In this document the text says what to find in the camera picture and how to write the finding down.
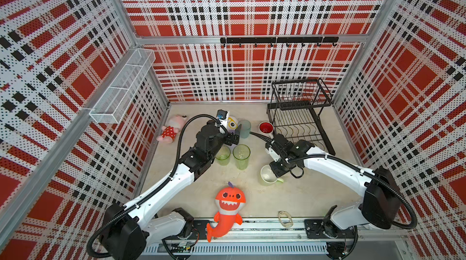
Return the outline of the light green ceramic mug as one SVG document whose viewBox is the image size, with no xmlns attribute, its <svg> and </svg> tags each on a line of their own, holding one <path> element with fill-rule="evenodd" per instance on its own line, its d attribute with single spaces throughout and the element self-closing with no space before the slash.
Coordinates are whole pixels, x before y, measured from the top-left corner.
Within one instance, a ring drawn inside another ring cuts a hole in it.
<svg viewBox="0 0 466 260">
<path fill-rule="evenodd" d="M 271 186 L 276 183 L 284 183 L 284 180 L 278 178 L 272 171 L 269 165 L 265 165 L 261 168 L 259 174 L 259 182 L 264 186 Z"/>
</svg>

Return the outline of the black wire dish rack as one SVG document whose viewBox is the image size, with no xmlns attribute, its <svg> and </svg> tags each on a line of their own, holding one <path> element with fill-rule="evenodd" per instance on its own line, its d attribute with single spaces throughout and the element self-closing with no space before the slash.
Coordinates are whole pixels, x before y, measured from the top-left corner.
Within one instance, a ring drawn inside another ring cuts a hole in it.
<svg viewBox="0 0 466 260">
<path fill-rule="evenodd" d="M 271 91 L 266 113 L 274 134 L 293 143 L 309 141 L 336 154 L 320 119 L 323 109 L 333 104 L 333 95 L 321 78 L 276 81 Z"/>
</svg>

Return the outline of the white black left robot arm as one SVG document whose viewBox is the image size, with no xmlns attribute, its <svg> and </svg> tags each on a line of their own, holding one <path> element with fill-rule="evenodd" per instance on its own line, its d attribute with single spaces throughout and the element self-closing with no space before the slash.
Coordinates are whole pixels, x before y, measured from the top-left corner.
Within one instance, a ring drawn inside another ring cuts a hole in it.
<svg viewBox="0 0 466 260">
<path fill-rule="evenodd" d="M 171 236 L 189 236 L 193 217 L 185 210 L 175 209 L 160 218 L 155 215 L 212 165 L 224 145 L 237 145 L 239 140 L 239 131 L 221 133 L 215 125 L 203 126 L 196 144 L 176 161 L 174 170 L 126 204 L 108 207 L 102 228 L 88 242 L 88 254 L 95 258 L 135 260 L 148 245 Z"/>
</svg>

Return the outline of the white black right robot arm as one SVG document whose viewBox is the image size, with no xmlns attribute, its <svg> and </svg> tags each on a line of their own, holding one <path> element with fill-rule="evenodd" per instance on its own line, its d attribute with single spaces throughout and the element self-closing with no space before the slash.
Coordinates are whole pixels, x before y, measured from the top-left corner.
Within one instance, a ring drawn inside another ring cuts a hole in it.
<svg viewBox="0 0 466 260">
<path fill-rule="evenodd" d="M 289 173 L 300 179 L 306 169 L 317 171 L 340 182 L 359 195 L 350 205 L 331 207 L 321 226 L 330 238 L 353 226 L 388 230 L 402 204 L 399 189 L 391 173 L 379 168 L 362 168 L 332 156 L 313 143 L 290 142 L 283 135 L 267 138 L 266 152 L 272 157 L 269 164 L 276 178 Z"/>
</svg>

